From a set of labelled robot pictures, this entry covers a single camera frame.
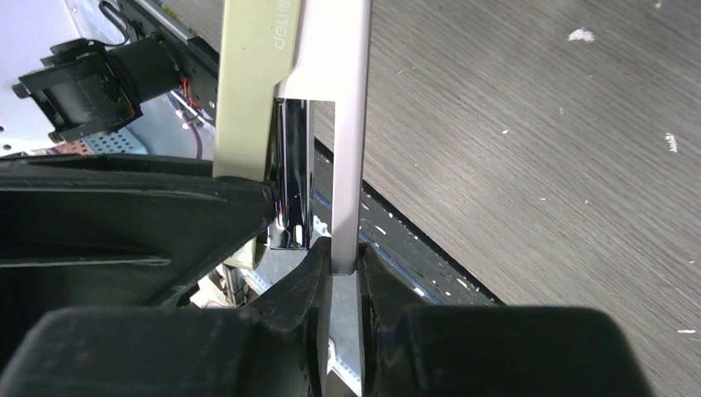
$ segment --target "perforated metal plate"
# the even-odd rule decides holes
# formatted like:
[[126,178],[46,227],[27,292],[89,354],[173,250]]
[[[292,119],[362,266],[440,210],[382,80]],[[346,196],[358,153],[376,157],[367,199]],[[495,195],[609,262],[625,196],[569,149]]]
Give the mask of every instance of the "perforated metal plate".
[[144,145],[125,128],[106,136],[84,138],[83,141],[96,155],[115,153],[148,154]]
[[64,143],[54,147],[59,153],[64,155],[94,155],[93,150],[83,142],[83,140]]

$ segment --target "white speck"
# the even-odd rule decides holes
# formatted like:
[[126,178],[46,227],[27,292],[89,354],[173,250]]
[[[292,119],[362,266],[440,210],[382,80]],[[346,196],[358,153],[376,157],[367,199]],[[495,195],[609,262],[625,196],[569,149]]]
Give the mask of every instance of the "white speck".
[[667,134],[665,135],[665,141],[667,141],[667,144],[670,146],[671,152],[673,152],[673,153],[679,152],[679,147],[677,146],[677,139],[675,138],[674,135],[667,132]]
[[318,216],[314,215],[314,231],[319,234],[319,236],[322,237],[330,237],[331,233],[328,231],[328,224],[326,222],[322,222],[321,219],[319,219]]
[[567,38],[568,41],[583,41],[585,43],[591,43],[596,40],[594,34],[585,27],[581,27],[576,31],[570,33],[570,37]]

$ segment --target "chrome metal part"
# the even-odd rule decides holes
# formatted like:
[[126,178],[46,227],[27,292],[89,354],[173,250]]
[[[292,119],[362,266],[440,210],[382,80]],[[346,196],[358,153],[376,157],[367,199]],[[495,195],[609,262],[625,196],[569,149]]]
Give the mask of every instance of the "chrome metal part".
[[268,228],[268,248],[306,251],[313,230],[312,102],[276,100],[273,128],[270,178],[277,184],[278,198],[277,217]]

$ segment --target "gray wooden surface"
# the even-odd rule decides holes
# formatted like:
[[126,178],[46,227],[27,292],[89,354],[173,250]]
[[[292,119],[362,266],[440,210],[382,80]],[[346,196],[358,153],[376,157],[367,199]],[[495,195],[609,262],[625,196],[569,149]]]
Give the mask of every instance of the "gray wooden surface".
[[[218,46],[222,0],[171,3]],[[505,301],[600,308],[659,395],[701,395],[699,44],[694,0],[375,0],[365,178]]]

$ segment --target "blue edge strip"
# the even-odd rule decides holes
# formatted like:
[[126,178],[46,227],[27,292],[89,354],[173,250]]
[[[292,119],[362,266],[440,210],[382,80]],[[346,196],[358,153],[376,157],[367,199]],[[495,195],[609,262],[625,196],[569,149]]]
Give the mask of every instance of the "blue edge strip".
[[[319,203],[321,203],[324,207],[328,208],[331,210],[331,203],[322,196],[319,192],[314,190],[314,198],[319,200]],[[368,244],[373,244],[375,243],[372,239],[370,239],[365,233],[359,232],[358,236],[363,242],[366,242]],[[387,261],[390,266],[392,266],[393,269],[395,269],[404,279],[406,279],[411,285],[414,287],[414,291],[419,292],[421,291],[421,294],[423,294],[426,299],[430,300],[431,303],[433,304],[443,304],[443,302],[438,299],[433,293],[429,292],[427,289],[423,288],[417,281],[414,279],[408,271],[406,271],[392,256],[390,256],[385,250],[382,249],[381,246],[374,245],[375,251],[377,251],[378,255]]]

